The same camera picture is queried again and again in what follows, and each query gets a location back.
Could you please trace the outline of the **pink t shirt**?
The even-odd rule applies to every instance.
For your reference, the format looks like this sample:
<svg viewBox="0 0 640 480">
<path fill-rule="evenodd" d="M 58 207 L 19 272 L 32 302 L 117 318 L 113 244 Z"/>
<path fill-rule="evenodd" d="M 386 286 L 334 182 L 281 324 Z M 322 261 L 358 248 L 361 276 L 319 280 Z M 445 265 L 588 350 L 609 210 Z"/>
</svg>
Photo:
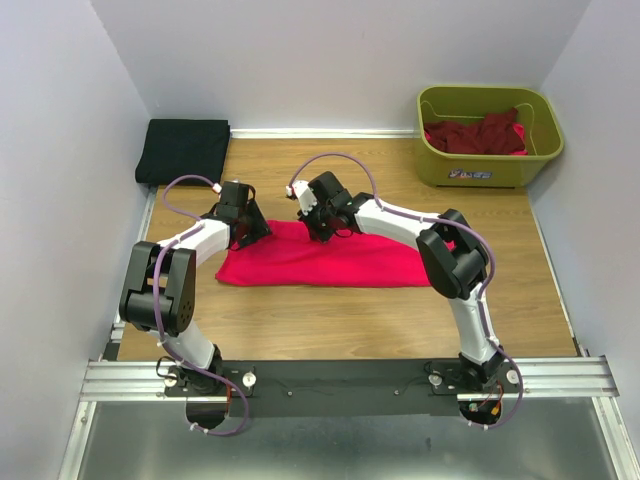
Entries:
<svg viewBox="0 0 640 480">
<path fill-rule="evenodd" d="M 311 240 L 300 222 L 270 220 L 271 234 L 228 252 L 215 274 L 240 287 L 309 285 L 343 288 L 429 287 L 417 250 L 373 234 Z"/>
</svg>

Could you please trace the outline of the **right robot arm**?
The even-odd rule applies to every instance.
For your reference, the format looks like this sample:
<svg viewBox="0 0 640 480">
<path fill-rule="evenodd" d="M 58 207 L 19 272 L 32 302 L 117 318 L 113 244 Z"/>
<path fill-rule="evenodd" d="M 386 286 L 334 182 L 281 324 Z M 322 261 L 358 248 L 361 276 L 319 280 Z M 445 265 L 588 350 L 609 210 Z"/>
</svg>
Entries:
<svg viewBox="0 0 640 480">
<path fill-rule="evenodd" d="M 310 182 L 293 181 L 287 195 L 298 201 L 298 219 L 315 241 L 325 243 L 348 231 L 377 235 L 416 250 L 430 285 L 449 300 L 454 315 L 460 338 L 456 380 L 474 392 L 494 383 L 502 356 L 484 298 L 490 256 L 460 212 L 449 209 L 428 219 L 372 194 L 353 196 L 329 171 Z"/>
</svg>

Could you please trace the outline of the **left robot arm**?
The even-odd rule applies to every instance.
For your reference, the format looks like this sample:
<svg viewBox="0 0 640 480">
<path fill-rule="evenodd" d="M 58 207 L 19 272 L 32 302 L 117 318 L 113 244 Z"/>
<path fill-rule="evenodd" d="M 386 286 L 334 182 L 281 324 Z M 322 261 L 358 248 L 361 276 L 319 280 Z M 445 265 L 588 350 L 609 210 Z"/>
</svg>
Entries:
<svg viewBox="0 0 640 480">
<path fill-rule="evenodd" d="M 134 244 L 119 302 L 119 317 L 154 335 L 176 367 L 188 371 L 188 384 L 201 395 L 228 381 L 219 347 L 193 320 L 197 269 L 218 253 L 240 250 L 271 234 L 253 186 L 225 182 L 212 189 L 218 201 L 207 213 L 192 215 L 193 226 L 160 242 Z"/>
</svg>

